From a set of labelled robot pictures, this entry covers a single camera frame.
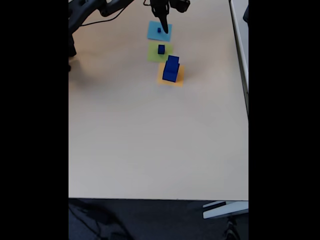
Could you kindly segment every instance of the beige table surface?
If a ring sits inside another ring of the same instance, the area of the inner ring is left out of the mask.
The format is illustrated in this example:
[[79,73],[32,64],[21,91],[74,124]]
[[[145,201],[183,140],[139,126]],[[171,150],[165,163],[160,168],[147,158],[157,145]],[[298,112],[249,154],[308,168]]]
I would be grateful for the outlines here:
[[[101,20],[96,11],[86,23]],[[170,9],[183,87],[147,61],[150,7],[78,29],[69,61],[70,198],[248,200],[249,133],[228,0]]]

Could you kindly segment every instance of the blue square mat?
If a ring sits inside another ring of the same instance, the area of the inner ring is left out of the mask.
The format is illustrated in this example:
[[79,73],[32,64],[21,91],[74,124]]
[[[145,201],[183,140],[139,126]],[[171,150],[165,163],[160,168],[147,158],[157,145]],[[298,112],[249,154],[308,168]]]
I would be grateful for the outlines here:
[[148,28],[148,39],[160,40],[165,42],[170,42],[171,39],[171,31],[172,31],[172,24],[168,24],[168,34],[165,33],[163,30],[161,23],[157,21],[150,21],[149,28]]

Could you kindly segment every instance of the green square mat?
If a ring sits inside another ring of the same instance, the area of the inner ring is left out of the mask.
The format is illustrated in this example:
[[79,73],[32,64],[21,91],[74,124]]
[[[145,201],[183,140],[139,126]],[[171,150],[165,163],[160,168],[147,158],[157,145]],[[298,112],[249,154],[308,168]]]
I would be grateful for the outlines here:
[[[164,54],[158,54],[158,45],[164,45]],[[148,58],[150,62],[165,63],[168,60],[168,56],[172,55],[174,47],[170,43],[163,41],[149,41]]]

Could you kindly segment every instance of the dark gray carpet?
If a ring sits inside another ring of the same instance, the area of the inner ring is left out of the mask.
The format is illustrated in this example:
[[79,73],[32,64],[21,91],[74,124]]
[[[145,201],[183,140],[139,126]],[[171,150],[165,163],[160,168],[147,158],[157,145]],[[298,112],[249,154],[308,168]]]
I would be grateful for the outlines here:
[[[82,199],[99,204],[114,212],[124,223],[134,240],[223,240],[227,218],[203,219],[203,209],[199,206],[208,201],[180,200],[122,200],[122,199]],[[92,229],[98,231],[94,220],[70,205],[74,213],[81,217]],[[236,216],[237,230],[241,240],[248,240],[249,215]],[[121,233],[116,225],[100,224],[103,237],[112,232]],[[69,211],[69,239],[97,240]]]

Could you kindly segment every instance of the blue cube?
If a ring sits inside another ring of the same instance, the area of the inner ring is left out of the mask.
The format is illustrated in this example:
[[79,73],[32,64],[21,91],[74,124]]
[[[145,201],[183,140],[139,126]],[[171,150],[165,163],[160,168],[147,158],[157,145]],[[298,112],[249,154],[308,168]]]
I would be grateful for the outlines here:
[[160,45],[158,46],[158,54],[165,54],[165,50],[166,50],[166,47],[165,45]]
[[177,72],[163,71],[162,79],[175,83],[177,81],[177,76]]
[[168,61],[170,63],[179,63],[179,57],[178,56],[169,55],[168,56]]
[[165,62],[162,79],[170,82],[176,82],[179,71],[179,57],[168,56],[168,60]]

